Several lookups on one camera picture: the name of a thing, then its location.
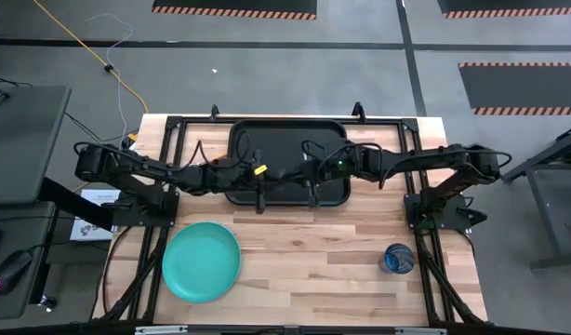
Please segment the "floor mat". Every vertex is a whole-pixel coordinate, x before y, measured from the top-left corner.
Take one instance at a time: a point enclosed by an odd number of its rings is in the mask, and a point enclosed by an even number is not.
[[[571,115],[571,62],[459,64],[478,115]]]
[[[316,0],[155,0],[154,13],[315,20]]]
[[[571,0],[438,0],[448,19],[571,15]]]

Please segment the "black computer mouse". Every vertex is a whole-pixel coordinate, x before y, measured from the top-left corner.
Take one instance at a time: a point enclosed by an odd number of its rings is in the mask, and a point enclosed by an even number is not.
[[[17,250],[8,255],[0,264],[0,295],[7,295],[15,289],[32,259],[27,250]]]

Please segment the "wooden table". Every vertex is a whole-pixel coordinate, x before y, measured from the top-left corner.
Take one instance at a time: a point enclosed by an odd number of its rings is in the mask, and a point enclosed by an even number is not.
[[[166,117],[165,114],[143,117],[137,141],[140,154],[159,156]],[[425,149],[447,145],[441,118],[418,118],[418,124]],[[209,157],[225,154],[230,126],[188,125],[182,163],[190,158],[198,140],[203,142]],[[394,127],[346,126],[346,129],[351,141],[374,141],[383,148],[399,151]],[[173,156],[172,147],[168,157]],[[194,160],[202,161],[200,155]],[[430,171],[431,185],[437,185],[450,174],[450,170]],[[219,222],[234,232],[240,242],[242,269],[236,284],[223,297],[210,303],[182,301],[162,280],[154,322],[427,325],[418,265],[407,275],[387,275],[377,266],[379,255],[392,243],[403,243],[416,250],[413,233],[406,227],[404,194],[402,174],[387,180],[381,191],[375,183],[352,179],[352,196],[339,207],[267,208],[263,215],[255,214],[253,208],[232,205],[224,194],[201,197],[182,194],[177,224],[170,231],[168,241],[189,224]],[[110,305],[122,295],[135,275],[143,231],[139,228],[131,230],[112,257],[107,280]],[[157,235],[154,235],[153,245],[156,240]],[[474,313],[486,319],[470,245],[454,231],[441,232],[441,245],[449,281]],[[144,311],[149,285],[148,281],[143,286],[139,317]],[[433,284],[432,291],[437,312],[443,317],[438,285]],[[102,315],[101,297],[94,317],[99,315]]]

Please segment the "blue glass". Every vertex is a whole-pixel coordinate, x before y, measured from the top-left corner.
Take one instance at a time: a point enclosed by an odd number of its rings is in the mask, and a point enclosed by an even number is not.
[[[401,243],[390,245],[378,260],[378,267],[384,273],[405,275],[414,268],[414,253]]]

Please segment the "black plastic tray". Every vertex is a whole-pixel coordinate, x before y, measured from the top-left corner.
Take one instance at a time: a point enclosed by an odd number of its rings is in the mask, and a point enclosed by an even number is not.
[[[293,168],[304,161],[300,144],[304,140],[316,141],[325,145],[330,153],[338,148],[329,148],[328,143],[338,138],[346,138],[345,128],[331,120],[304,119],[259,119],[240,121],[230,129],[228,156],[236,157],[236,139],[240,132],[248,132],[250,144],[246,160],[252,158],[255,150],[261,152],[261,163],[269,171]],[[240,140],[240,153],[246,149],[246,139]],[[321,206],[339,206],[350,197],[350,180],[322,183],[318,187]],[[254,206],[254,192],[226,193],[235,205]],[[296,184],[284,184],[265,194],[267,206],[308,206],[309,190]]]

